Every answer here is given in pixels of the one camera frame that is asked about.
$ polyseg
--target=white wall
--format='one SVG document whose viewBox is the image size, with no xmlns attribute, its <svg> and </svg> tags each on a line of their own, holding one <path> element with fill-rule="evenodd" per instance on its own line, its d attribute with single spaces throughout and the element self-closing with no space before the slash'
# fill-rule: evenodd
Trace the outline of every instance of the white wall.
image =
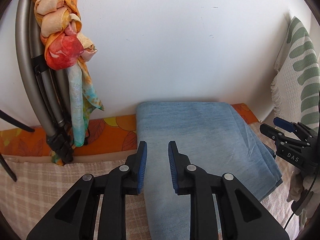
<svg viewBox="0 0 320 240">
<path fill-rule="evenodd" d="M 0 23 L 0 108 L 35 125 L 15 55 L 16 5 Z M 78 0 L 78 7 L 99 50 L 88 67 L 106 110 L 92 118 L 132 114 L 148 100 L 217 100 L 247 103 L 264 119 L 289 11 L 311 27 L 303 0 Z"/>
</svg>

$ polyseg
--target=gray metal tube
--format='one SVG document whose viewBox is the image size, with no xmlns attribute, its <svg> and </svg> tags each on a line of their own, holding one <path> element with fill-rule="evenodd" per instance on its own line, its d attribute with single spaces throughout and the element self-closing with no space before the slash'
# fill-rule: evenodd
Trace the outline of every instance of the gray metal tube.
<svg viewBox="0 0 320 240">
<path fill-rule="evenodd" d="M 33 3 L 30 5 L 30 15 L 29 15 L 29 38 L 30 38 L 30 54 L 31 57 L 37 57 L 39 55 L 42 55 L 44 53 L 44 46 L 40 40 L 40 28 L 36 21 L 36 18 L 33 15 Z M 61 107 L 59 105 L 59 102 L 57 100 L 56 91 L 54 89 L 50 70 L 45 70 L 41 73 L 41 77 L 43 80 L 43 85 L 45 92 L 47 94 L 51 110 L 53 112 L 53 115 L 59 125 L 59 127 L 62 127 L 65 125 Z"/>
<path fill-rule="evenodd" d="M 15 40 L 17 60 L 21 79 L 29 98 L 33 111 L 48 136 L 56 133 L 49 117 L 44 101 L 37 85 L 34 70 L 31 64 L 29 47 L 29 12 L 31 0 L 19 0 L 16 15 Z"/>
<path fill-rule="evenodd" d="M 68 73 L 66 69 L 61 69 L 54 72 L 56 79 L 57 79 L 57 85 L 60 90 L 60 95 L 62 98 L 62 101 L 66 107 L 66 110 L 71 115 L 71 104 L 70 104 L 70 94 L 69 94 L 69 79 L 68 79 Z"/>
</svg>

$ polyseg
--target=striped towel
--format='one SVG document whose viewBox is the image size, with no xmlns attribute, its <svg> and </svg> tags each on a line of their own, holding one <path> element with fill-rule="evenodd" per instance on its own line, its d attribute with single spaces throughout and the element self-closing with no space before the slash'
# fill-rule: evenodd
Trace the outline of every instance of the striped towel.
<svg viewBox="0 0 320 240">
<path fill-rule="evenodd" d="M 275 70 L 278 74 L 271 90 L 276 116 L 318 131 L 319 65 L 308 31 L 296 17 L 290 23 Z"/>
</svg>

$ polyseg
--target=metal rivet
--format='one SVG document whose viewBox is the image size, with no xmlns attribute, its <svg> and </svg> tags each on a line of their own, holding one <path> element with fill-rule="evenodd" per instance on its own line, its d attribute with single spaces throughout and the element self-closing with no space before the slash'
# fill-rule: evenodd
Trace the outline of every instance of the metal rivet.
<svg viewBox="0 0 320 240">
<path fill-rule="evenodd" d="M 127 170 L 129 170 L 129 166 L 128 166 L 128 165 L 121 165 L 121 166 L 119 167 L 119 170 L 121 170 L 121 171 L 127 171 Z"/>
<path fill-rule="evenodd" d="M 224 174 L 224 178 L 226 180 L 233 180 L 233 175 L 231 173 L 226 173 L 226 174 Z"/>
<path fill-rule="evenodd" d="M 82 176 L 82 179 L 83 179 L 84 181 L 89 181 L 90 179 L 92 179 L 92 175 L 91 175 L 91 174 L 84 174 L 84 175 Z"/>
<path fill-rule="evenodd" d="M 188 171 L 195 171 L 196 169 L 197 169 L 197 167 L 192 164 L 187 166 Z"/>
</svg>

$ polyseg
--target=folded blue fabric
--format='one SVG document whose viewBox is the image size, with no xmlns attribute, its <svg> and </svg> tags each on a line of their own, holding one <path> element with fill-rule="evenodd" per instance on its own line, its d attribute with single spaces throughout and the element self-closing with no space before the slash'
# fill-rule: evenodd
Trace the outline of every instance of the folded blue fabric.
<svg viewBox="0 0 320 240">
<path fill-rule="evenodd" d="M 136 117 L 138 141 L 148 144 L 144 197 L 152 239 L 189 239 L 190 196 L 174 193 L 169 141 L 208 173 L 234 174 L 259 200 L 282 182 L 270 152 L 229 104 L 149 102 Z"/>
</svg>

